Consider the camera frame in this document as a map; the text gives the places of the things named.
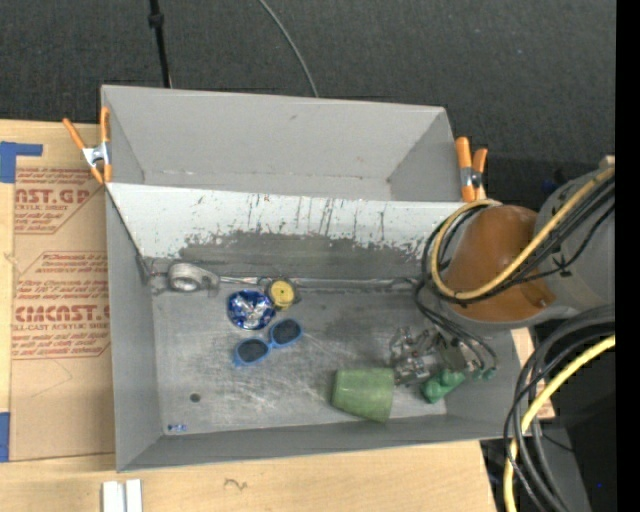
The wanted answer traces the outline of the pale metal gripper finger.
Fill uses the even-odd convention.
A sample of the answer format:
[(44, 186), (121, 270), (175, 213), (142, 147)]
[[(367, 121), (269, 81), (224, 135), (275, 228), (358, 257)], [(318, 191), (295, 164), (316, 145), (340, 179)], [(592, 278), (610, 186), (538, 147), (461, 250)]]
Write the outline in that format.
[(427, 380), (432, 375), (428, 361), (423, 357), (397, 360), (393, 364), (396, 385), (410, 385)]
[(390, 341), (392, 356), (426, 356), (433, 350), (433, 332), (429, 328), (413, 334), (410, 327), (401, 327)]

